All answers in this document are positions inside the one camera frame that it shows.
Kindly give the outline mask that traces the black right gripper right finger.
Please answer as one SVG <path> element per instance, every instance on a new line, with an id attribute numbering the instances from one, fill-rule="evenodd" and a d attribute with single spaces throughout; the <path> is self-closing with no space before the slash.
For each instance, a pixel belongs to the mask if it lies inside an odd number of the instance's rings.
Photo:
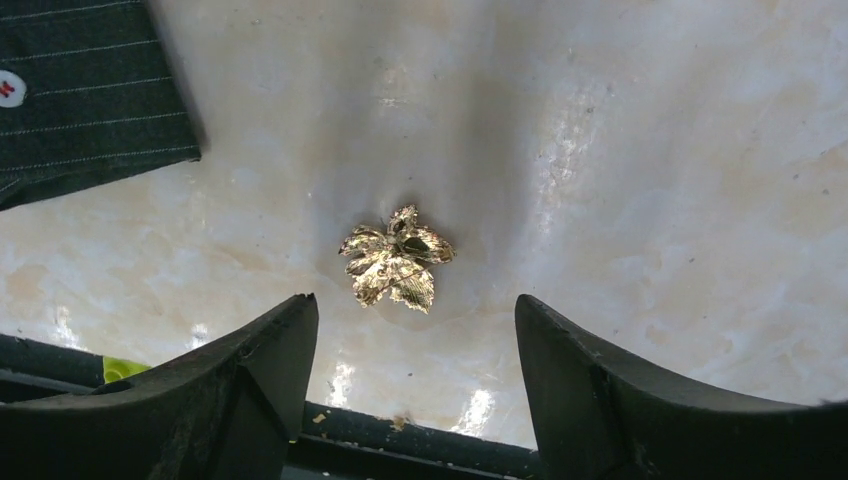
<path id="1" fill-rule="evenodd" d="M 531 420 L 548 479 L 843 479 L 847 405 L 715 387 L 516 300 Z"/>

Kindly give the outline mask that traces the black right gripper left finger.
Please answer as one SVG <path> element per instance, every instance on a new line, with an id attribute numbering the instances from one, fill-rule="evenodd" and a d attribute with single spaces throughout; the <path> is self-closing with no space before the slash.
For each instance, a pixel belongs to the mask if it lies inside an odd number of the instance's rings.
<path id="1" fill-rule="evenodd" d="M 171 361 L 108 382 L 82 352 L 3 336 L 5 479 L 277 479 L 302 428 L 319 326 L 298 294 Z"/>

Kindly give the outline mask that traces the gold brooch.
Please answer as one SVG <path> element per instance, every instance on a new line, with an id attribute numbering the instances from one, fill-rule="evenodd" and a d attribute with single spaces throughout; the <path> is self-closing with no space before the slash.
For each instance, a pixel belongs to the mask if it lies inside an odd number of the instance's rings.
<path id="1" fill-rule="evenodd" d="M 456 250 L 418 216 L 417 206 L 408 204 L 395 210 L 384 227 L 358 225 L 342 241 L 338 254 L 349 259 L 345 273 L 353 279 L 361 307 L 388 296 L 411 310 L 430 312 L 435 300 L 430 269 L 452 262 Z"/>

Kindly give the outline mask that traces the dark pinstriped garment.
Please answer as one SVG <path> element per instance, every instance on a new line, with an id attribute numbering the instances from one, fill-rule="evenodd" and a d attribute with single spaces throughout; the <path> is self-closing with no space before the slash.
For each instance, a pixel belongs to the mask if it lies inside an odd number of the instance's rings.
<path id="1" fill-rule="evenodd" d="M 3 209 L 200 156 L 144 2 L 2 3 Z"/>

